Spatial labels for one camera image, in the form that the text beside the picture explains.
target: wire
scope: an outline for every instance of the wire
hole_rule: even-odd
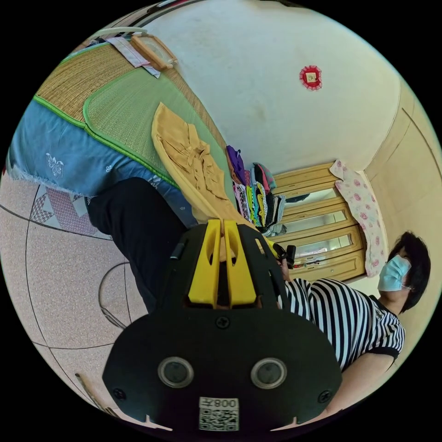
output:
[[[116,318],[108,309],[106,309],[105,307],[103,307],[103,305],[101,304],[101,287],[103,286],[103,283],[106,279],[106,276],[115,268],[119,267],[119,266],[123,266],[127,264],[127,262],[121,262],[117,265],[115,265],[114,267],[111,267],[103,276],[103,278],[101,279],[100,282],[100,286],[98,287],[98,304],[100,306],[101,309],[101,313],[103,313],[103,315],[105,316],[105,318],[115,327],[119,327],[122,330],[124,330],[127,326],[125,326],[118,318]]]

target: camera lens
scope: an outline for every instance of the camera lens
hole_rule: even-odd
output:
[[[192,382],[193,369],[185,359],[173,356],[161,361],[158,376],[169,387],[183,388]]]
[[[253,366],[250,374],[253,384],[264,390],[278,387],[285,381],[286,376],[285,364],[275,358],[261,359]]]

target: sticker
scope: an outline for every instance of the sticker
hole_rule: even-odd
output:
[[[238,399],[200,397],[199,429],[208,431],[238,431]]]
[[[318,66],[306,66],[299,73],[301,83],[311,91],[322,88],[321,69]]]

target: blue bedsheet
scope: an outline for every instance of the blue bedsheet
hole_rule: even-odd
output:
[[[131,177],[149,181],[187,227],[197,224],[179,189],[149,169],[91,137],[32,100],[12,138],[6,157],[12,179],[93,197]]]

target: bed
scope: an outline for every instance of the bed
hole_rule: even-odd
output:
[[[192,208],[162,165],[151,140],[160,102],[210,145],[236,206],[226,143],[200,100],[175,69],[157,79],[134,68],[112,45],[72,54],[33,97],[6,157],[12,179],[25,179],[87,197],[130,177],[148,180],[187,226]]]

